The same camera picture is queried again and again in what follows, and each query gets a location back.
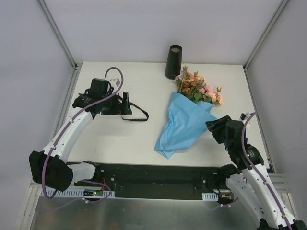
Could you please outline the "black gold-lettered ribbon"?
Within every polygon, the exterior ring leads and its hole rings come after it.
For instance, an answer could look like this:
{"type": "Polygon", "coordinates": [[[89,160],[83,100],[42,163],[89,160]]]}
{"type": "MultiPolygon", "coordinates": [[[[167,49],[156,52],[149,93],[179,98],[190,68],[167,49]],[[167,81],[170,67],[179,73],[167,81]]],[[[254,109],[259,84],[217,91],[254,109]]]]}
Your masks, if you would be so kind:
{"type": "Polygon", "coordinates": [[[149,114],[144,109],[140,108],[138,105],[130,102],[130,108],[132,111],[131,115],[121,116],[122,120],[131,122],[146,122],[149,119],[149,114]]]}

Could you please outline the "blue wrapping paper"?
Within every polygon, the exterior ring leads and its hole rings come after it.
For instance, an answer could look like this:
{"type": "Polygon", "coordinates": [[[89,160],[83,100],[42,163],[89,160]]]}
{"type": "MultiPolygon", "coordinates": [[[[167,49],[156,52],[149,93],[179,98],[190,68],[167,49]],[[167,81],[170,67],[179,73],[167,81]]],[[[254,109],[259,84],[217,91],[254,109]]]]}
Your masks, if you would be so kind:
{"type": "Polygon", "coordinates": [[[211,114],[212,107],[211,103],[195,103],[180,93],[172,93],[167,110],[168,121],[154,151],[169,159],[176,151],[191,147],[206,132],[206,122],[216,119],[211,114]]]}

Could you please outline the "pink orange flower bunch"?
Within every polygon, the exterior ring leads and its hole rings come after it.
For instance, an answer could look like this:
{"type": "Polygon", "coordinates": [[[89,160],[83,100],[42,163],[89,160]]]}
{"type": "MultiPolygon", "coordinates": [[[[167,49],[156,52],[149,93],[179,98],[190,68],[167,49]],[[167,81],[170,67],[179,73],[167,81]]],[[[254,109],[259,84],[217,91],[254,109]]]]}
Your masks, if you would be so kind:
{"type": "Polygon", "coordinates": [[[213,87],[208,85],[207,80],[198,74],[192,72],[187,66],[184,66],[181,73],[175,76],[174,83],[177,86],[177,93],[180,93],[193,102],[207,102],[214,106],[221,106],[223,98],[220,94],[222,87],[213,87]]]}

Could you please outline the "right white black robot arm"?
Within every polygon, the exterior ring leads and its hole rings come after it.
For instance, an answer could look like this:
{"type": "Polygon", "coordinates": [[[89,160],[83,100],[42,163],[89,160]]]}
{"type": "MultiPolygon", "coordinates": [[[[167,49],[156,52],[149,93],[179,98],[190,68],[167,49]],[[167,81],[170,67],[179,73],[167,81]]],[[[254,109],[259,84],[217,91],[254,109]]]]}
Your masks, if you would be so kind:
{"type": "Polygon", "coordinates": [[[264,160],[256,147],[248,144],[246,121],[233,120],[226,115],[206,126],[217,143],[223,144],[232,164],[220,167],[216,184],[229,188],[253,218],[259,230],[305,230],[306,224],[288,210],[267,172],[264,160]]]}

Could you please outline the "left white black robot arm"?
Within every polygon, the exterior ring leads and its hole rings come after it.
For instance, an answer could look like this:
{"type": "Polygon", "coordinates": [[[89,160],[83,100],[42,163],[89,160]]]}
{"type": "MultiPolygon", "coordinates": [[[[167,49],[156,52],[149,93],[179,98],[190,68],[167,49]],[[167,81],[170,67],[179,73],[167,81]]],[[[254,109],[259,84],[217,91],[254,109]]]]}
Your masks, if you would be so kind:
{"type": "Polygon", "coordinates": [[[97,166],[89,161],[67,164],[69,154],[85,128],[96,115],[130,115],[129,94],[118,94],[119,79],[92,79],[90,88],[80,93],[63,126],[40,151],[33,151],[29,163],[33,181],[58,191],[85,180],[90,186],[101,182],[97,166]]]}

